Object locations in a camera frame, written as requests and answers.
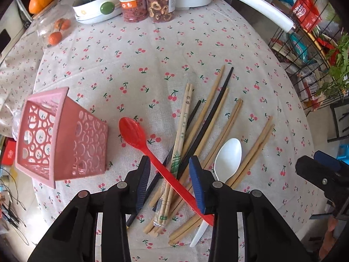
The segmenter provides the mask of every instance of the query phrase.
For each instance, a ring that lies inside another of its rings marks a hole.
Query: spoon
[[[219,150],[215,160],[215,174],[217,179],[225,183],[238,170],[242,156],[241,143],[238,139],[229,139]],[[208,223],[202,221],[190,247],[194,247],[205,233]]]
[[[193,195],[191,195],[186,188],[181,185],[177,179],[168,171],[159,160],[154,156],[154,154],[147,147],[147,139],[145,137],[144,130],[138,122],[131,118],[123,117],[119,120],[119,130],[120,134],[130,146],[140,150],[146,156],[149,157],[151,163],[160,172],[160,174],[167,180],[167,182],[172,186],[172,188],[181,196],[189,206],[206,221],[208,224],[213,226],[213,215],[203,215],[198,206]]]

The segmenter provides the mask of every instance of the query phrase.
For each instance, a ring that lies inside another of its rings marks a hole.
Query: floor
[[[261,37],[268,43],[269,39],[276,31],[277,26],[246,5],[240,4],[234,7],[250,22]],[[336,157],[340,143],[327,143],[327,139],[335,136],[334,122],[329,107],[310,113],[307,119],[312,133],[315,151],[321,150]],[[349,118],[343,121],[343,125],[349,126]],[[26,211],[24,211],[20,205],[16,205],[15,209],[19,217],[27,226],[22,226],[20,230],[27,238],[29,245],[25,245],[22,239],[15,233],[14,229],[11,229],[6,237],[20,262],[25,262],[33,251],[35,244],[39,242],[41,237],[47,231],[48,226],[41,217],[31,179],[18,171],[16,182],[19,188],[19,199],[25,205]],[[10,188],[11,190],[15,190],[13,182],[11,183]],[[326,199],[323,197],[322,203],[318,204],[319,212],[323,212],[325,203]],[[306,233],[314,229],[314,223],[314,221],[309,221],[303,229],[297,233],[298,238],[303,239]]]

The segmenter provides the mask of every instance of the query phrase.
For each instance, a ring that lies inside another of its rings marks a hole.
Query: green oval decoration
[[[109,15],[111,14],[115,9],[115,5],[112,2],[105,2],[102,6],[101,6],[101,13],[104,15]]]

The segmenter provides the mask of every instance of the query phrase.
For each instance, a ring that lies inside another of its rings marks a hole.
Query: white spoon
[[[229,139],[219,150],[215,160],[215,174],[217,179],[225,183],[238,170],[242,156],[241,143],[238,139]],[[202,221],[190,247],[194,247],[205,233],[208,223]]]

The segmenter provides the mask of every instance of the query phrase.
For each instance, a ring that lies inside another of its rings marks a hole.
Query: orange label
[[[129,2],[122,2],[121,7],[123,7],[124,9],[135,8],[135,7],[137,7],[137,1],[134,0],[134,1],[129,1]]]

